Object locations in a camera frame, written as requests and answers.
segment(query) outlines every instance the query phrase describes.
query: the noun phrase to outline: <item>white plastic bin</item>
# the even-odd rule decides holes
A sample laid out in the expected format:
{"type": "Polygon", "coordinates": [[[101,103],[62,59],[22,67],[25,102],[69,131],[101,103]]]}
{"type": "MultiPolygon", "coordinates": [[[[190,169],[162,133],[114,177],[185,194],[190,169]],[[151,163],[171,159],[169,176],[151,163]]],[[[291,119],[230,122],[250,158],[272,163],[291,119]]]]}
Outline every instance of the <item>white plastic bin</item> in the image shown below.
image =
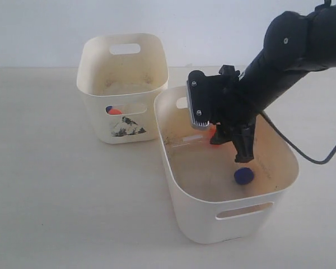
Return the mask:
{"type": "Polygon", "coordinates": [[[110,144],[157,138],[153,102],[167,88],[168,78],[164,48],[154,35],[89,40],[83,48],[77,87],[98,138],[110,144]]]}
{"type": "Polygon", "coordinates": [[[213,130],[192,129],[184,86],[159,94],[155,113],[176,219],[192,241],[217,243],[256,232],[298,176],[295,155],[262,117],[256,123],[255,159],[242,165],[234,162],[232,143],[210,145],[213,130]],[[248,185],[234,180],[243,166],[255,174],[248,185]]]}

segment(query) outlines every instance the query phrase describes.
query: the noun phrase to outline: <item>black cable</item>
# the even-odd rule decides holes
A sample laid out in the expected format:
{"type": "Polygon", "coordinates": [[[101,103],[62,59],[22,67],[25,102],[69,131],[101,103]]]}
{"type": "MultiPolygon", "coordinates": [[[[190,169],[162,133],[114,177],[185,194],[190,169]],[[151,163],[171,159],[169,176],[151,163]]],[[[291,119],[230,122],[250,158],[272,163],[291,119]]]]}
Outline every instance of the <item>black cable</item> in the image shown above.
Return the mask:
{"type": "Polygon", "coordinates": [[[304,157],[306,160],[314,163],[314,164],[327,164],[332,157],[336,154],[336,145],[331,150],[330,154],[326,157],[325,160],[317,161],[312,159],[311,157],[307,156],[305,153],[303,153],[297,146],[295,146],[276,126],[275,124],[269,119],[269,117],[265,114],[265,112],[259,112],[259,114],[269,123],[269,125],[274,129],[275,132],[278,133],[278,135],[281,136],[282,139],[284,139],[294,150],[296,150],[302,157],[304,157]]]}

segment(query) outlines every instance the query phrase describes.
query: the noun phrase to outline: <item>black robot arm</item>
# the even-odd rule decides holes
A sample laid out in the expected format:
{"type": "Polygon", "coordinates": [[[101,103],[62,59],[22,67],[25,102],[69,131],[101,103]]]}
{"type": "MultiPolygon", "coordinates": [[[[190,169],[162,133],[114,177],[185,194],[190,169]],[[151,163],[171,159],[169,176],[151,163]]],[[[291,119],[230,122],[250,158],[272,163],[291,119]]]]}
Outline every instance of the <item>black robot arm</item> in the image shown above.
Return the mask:
{"type": "Polygon", "coordinates": [[[272,102],[310,72],[336,67],[336,5],[307,16],[286,11],[269,25],[263,49],[243,73],[223,66],[219,75],[193,71],[187,97],[194,128],[217,126],[211,143],[232,141],[236,162],[254,159],[255,120],[272,102]]]}

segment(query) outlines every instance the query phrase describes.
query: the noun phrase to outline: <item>white wall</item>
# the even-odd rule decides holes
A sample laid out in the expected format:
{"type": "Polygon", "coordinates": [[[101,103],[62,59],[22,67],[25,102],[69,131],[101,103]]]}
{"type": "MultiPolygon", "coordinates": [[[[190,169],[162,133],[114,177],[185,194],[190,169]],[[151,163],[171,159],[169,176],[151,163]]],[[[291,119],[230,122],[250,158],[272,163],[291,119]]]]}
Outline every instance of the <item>white wall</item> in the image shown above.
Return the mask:
{"type": "Polygon", "coordinates": [[[0,0],[0,67],[77,66],[85,41],[147,32],[168,64],[248,64],[280,13],[323,0],[0,0]]]}

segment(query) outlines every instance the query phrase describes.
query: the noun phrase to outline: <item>white table surface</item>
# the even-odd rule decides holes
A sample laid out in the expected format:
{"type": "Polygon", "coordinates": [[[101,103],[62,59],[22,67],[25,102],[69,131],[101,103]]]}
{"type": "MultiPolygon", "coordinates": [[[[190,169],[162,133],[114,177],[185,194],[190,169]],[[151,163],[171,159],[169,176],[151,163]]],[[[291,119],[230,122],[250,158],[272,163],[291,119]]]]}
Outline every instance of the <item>white table surface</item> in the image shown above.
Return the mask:
{"type": "MultiPolygon", "coordinates": [[[[170,86],[193,69],[219,67],[171,68],[170,86]]],[[[0,268],[336,268],[336,156],[324,166],[298,157],[297,182],[257,234],[199,245],[177,226],[158,140],[100,142],[76,72],[0,69],[0,268]]],[[[308,75],[267,112],[325,158],[336,69],[308,75]]]]}

